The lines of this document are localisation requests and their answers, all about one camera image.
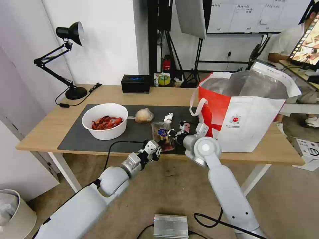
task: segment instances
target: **gray desk mat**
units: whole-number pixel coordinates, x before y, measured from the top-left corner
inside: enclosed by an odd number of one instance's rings
[[[132,141],[143,141],[145,139],[152,139],[152,122],[162,122],[164,117],[168,113],[174,113],[171,128],[179,131],[180,121],[189,121],[194,124],[198,124],[198,117],[193,117],[189,112],[189,107],[178,107],[178,106],[141,106],[141,105],[124,105],[129,116],[134,116],[135,113],[143,108],[149,108],[154,114],[154,118],[150,123],[136,123],[134,119],[127,119],[127,126],[125,132],[112,140],[99,140],[94,138],[91,133],[85,129],[82,125],[82,117],[84,113],[95,106],[96,104],[87,104],[80,116],[77,118],[61,144],[59,150],[70,150],[70,151],[92,151],[92,152],[108,152],[109,147],[112,143],[119,140],[132,140]],[[195,132],[196,126],[191,126],[191,132]],[[131,153],[137,152],[141,148],[141,144],[135,143],[118,143],[112,146],[112,152]],[[178,144],[175,144],[175,150],[165,152],[168,154],[184,154],[185,149]]]

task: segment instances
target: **silver power supply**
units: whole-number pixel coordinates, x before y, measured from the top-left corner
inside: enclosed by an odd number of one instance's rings
[[[155,214],[153,235],[161,238],[188,238],[187,217]]]

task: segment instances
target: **black desk lamp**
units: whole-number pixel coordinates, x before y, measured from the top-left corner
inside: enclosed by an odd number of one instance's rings
[[[34,64],[36,66],[40,67],[41,69],[45,70],[47,73],[54,76],[58,80],[62,81],[64,84],[69,86],[69,89],[65,93],[65,96],[68,99],[71,99],[71,100],[80,99],[80,98],[87,95],[87,90],[83,87],[75,86],[73,81],[68,80],[68,79],[64,78],[63,76],[60,76],[57,73],[55,73],[54,71],[50,70],[49,68],[46,67],[46,64],[72,50],[73,44],[69,42],[69,39],[72,39],[76,44],[82,46],[83,41],[84,41],[83,26],[82,26],[81,22],[75,22],[69,28],[57,27],[56,34],[60,38],[62,38],[65,41],[65,43],[62,46],[58,47],[57,49],[49,52],[48,54],[46,54],[38,59],[35,59]],[[64,47],[66,48],[66,51],[63,51],[62,53],[60,53],[56,56],[50,56],[54,52],[56,52]]]

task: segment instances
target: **black tissue box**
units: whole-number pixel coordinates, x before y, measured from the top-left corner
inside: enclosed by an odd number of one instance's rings
[[[149,93],[149,75],[124,75],[121,81],[123,93]]]

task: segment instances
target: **wooden table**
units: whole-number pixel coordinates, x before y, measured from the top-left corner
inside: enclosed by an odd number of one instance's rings
[[[286,60],[281,60],[279,61],[279,63],[284,66],[287,67],[287,70],[289,70],[290,72],[292,72],[295,76],[299,77],[301,80],[307,82],[314,90],[318,91],[319,90],[319,84],[313,83],[313,82],[309,82],[309,76],[307,76],[303,71],[301,71],[301,67],[300,66],[296,66],[293,63],[291,63],[290,61],[286,61]]]
[[[93,85],[80,85],[90,89]],[[151,87],[149,94],[123,94],[121,86],[101,86],[82,104],[61,108],[56,106],[17,145],[18,150],[48,152],[74,191],[81,189],[75,175],[62,153],[107,155],[106,152],[59,150],[58,146],[87,104],[118,103],[122,105],[189,106],[194,89]],[[75,104],[80,100],[63,99],[63,103]],[[111,155],[127,156],[128,153],[112,152]],[[161,158],[187,159],[184,155],[163,154]],[[223,153],[222,163],[254,163],[255,169],[244,182],[247,194],[272,164],[303,165],[303,159],[273,124],[252,153]]]

